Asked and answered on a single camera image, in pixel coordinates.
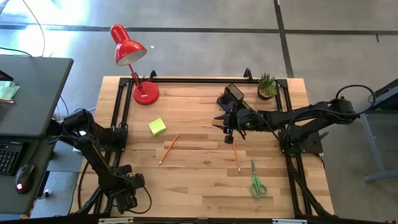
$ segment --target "wooden tabletop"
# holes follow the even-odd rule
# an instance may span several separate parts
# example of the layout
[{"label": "wooden tabletop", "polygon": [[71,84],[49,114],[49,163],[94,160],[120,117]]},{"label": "wooden tabletop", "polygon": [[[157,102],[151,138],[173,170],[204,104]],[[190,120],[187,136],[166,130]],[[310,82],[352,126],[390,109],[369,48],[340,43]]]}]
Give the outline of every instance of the wooden tabletop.
[{"label": "wooden tabletop", "polygon": [[[104,77],[99,93],[95,120],[109,127],[120,77]],[[304,80],[288,79],[293,109],[308,106]],[[133,172],[144,174],[146,187],[152,196],[152,208],[145,217],[230,217],[230,218],[289,218],[294,217],[284,156],[271,133],[248,132],[244,141],[234,134],[241,173],[238,172],[231,144],[224,143],[225,134],[212,124],[215,116],[224,112],[216,99],[227,84],[222,83],[158,83],[160,97],[150,106],[130,102],[129,135],[121,165],[131,164]],[[236,84],[244,100],[255,110],[276,110],[275,99],[263,101],[257,97],[256,84]],[[119,120],[123,109],[120,109]],[[148,124],[162,118],[167,127],[154,136]],[[162,165],[159,161],[177,133],[180,133]],[[268,187],[260,199],[251,196],[251,158],[257,174]],[[333,213],[325,171],[319,158],[303,155],[307,184],[324,208]],[[81,186],[81,201],[86,202],[98,186],[93,170],[88,169]],[[72,212],[77,210],[77,190]],[[298,190],[302,211],[302,193]],[[149,206],[144,189],[137,190],[138,207]],[[116,209],[112,215],[118,216]],[[124,216],[138,216],[125,213]]]}]

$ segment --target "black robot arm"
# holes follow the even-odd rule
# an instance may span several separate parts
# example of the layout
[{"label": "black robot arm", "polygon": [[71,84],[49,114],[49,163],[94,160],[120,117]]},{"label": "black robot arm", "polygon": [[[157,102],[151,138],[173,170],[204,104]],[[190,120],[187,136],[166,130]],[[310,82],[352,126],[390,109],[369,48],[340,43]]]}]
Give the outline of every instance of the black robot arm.
[{"label": "black robot arm", "polygon": [[136,189],[144,186],[142,174],[129,176],[130,165],[111,167],[100,149],[113,148],[122,151],[126,141],[127,126],[103,128],[94,121],[93,115],[84,109],[66,116],[62,123],[52,123],[48,144],[61,140],[79,149],[98,175],[98,189],[77,213],[88,213],[97,196],[104,193],[111,202],[116,202],[119,213],[137,206]]},{"label": "black robot arm", "polygon": [[[289,142],[304,140],[308,135],[319,131],[331,124],[350,124],[358,114],[354,111],[351,102],[344,97],[331,101],[322,101],[314,105],[298,108],[292,111],[254,111],[240,99],[233,97],[235,91],[226,91],[218,98],[226,113],[215,119],[222,119],[223,125],[215,125],[222,129],[227,136],[225,143],[233,142],[233,130],[237,130],[243,139],[246,131],[275,131],[286,128],[283,139]],[[294,122],[313,119],[304,125],[295,125]]]}]

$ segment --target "black desk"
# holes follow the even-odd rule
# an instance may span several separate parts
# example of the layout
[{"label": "black desk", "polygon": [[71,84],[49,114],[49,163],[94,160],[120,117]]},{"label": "black desk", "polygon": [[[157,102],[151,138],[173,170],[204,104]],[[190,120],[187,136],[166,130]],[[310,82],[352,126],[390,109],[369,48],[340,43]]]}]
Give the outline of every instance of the black desk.
[{"label": "black desk", "polygon": [[[2,111],[2,120],[0,120],[0,133],[2,135],[0,139],[15,139],[29,143],[29,147],[19,164],[23,166],[33,154],[40,138],[40,146],[31,162],[35,165],[34,183],[28,194],[17,194],[14,188],[15,176],[0,175],[0,198],[2,202],[0,203],[0,213],[26,214],[30,212],[33,206],[33,201],[37,196],[53,151],[53,145],[45,144],[45,140],[49,137],[44,136],[44,133],[48,128],[72,63],[73,60],[70,58],[0,56],[0,70],[14,77],[15,82],[20,85],[20,89],[14,97],[16,104],[19,108],[23,107],[27,111],[26,113],[16,110],[16,107],[12,108],[15,105],[0,104],[0,107],[6,109]],[[29,90],[30,96],[23,94],[26,93],[26,90]],[[15,116],[14,113],[11,114],[8,111],[15,111],[22,117]],[[9,127],[9,125],[26,127],[29,130],[26,134],[22,133],[22,136],[18,136],[17,133],[20,132],[18,128],[12,128],[7,133],[7,129],[1,129],[1,127],[4,127],[3,125],[6,125],[5,127]]]}]

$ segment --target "scissors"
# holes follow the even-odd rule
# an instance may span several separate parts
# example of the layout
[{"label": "scissors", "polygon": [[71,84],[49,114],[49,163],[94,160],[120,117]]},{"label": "scissors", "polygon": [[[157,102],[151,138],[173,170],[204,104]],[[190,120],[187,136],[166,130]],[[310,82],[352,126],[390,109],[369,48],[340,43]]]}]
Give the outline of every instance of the scissors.
[{"label": "scissors", "polygon": [[264,186],[257,176],[256,167],[254,166],[254,160],[251,158],[251,170],[252,170],[252,182],[250,184],[251,195],[255,198],[260,198],[261,195],[267,194],[267,188]]}]

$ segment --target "green sticky note pad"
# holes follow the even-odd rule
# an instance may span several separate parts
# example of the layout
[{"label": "green sticky note pad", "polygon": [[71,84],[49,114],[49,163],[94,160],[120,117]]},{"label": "green sticky note pad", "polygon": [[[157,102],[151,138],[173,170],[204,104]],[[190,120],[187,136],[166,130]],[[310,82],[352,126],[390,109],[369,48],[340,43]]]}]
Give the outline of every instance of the green sticky note pad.
[{"label": "green sticky note pad", "polygon": [[0,100],[11,100],[14,96],[15,87],[0,86]]},{"label": "green sticky note pad", "polygon": [[158,118],[155,121],[149,123],[149,128],[153,134],[158,134],[166,130],[166,125],[164,124],[162,118]]},{"label": "green sticky note pad", "polygon": [[13,83],[12,81],[0,81],[0,86],[14,87],[15,83]]}]

